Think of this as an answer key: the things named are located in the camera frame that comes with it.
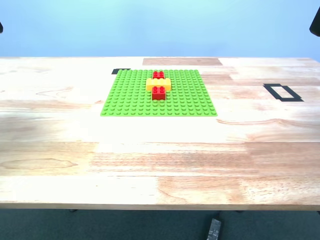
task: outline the black tape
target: black tape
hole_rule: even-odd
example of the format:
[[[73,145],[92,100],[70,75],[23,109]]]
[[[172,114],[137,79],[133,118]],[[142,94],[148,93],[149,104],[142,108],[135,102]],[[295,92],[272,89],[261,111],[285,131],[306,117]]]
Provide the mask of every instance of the black tape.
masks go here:
[[[282,86],[279,83],[274,83],[274,84],[268,84],[265,83],[263,84],[264,88],[275,98],[279,99],[281,102],[303,102],[301,97],[296,94],[295,91],[293,91],[290,87],[288,86]],[[284,90],[286,90],[292,97],[281,97],[272,87],[282,87]]]
[[[118,74],[119,70],[130,70],[131,68],[115,68],[111,74]]]

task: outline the wood grain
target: wood grain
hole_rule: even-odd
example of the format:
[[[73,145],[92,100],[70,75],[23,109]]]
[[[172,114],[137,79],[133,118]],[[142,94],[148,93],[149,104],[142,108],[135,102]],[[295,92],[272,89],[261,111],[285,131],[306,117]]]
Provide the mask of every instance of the wood grain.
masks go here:
[[[115,68],[198,69],[218,117],[100,117]],[[312,59],[0,58],[0,83],[0,208],[320,211]]]
[[[221,66],[216,57],[152,57],[144,58],[142,65],[196,65],[196,66]]]

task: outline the wood plank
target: wood plank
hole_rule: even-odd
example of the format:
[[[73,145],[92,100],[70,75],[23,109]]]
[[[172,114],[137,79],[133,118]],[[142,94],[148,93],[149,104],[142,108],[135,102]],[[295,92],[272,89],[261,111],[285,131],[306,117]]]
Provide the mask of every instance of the wood plank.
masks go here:
[[[147,57],[142,65],[196,65],[196,66],[221,66],[217,57]]]
[[[218,116],[100,117],[116,68],[197,69]],[[0,208],[320,210],[312,59],[0,58],[0,76]]]

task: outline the floor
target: floor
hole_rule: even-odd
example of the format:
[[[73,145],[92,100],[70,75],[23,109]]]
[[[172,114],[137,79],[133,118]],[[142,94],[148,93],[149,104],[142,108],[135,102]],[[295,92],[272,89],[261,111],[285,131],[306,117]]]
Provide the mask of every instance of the floor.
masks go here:
[[[1,240],[206,240],[217,211],[0,209]],[[221,240],[319,240],[316,211],[223,211]]]

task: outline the blue backdrop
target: blue backdrop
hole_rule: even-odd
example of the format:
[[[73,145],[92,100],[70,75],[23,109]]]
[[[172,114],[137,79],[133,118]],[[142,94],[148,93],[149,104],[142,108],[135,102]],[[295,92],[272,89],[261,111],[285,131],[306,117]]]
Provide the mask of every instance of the blue backdrop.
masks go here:
[[[310,57],[319,0],[3,0],[0,56]]]

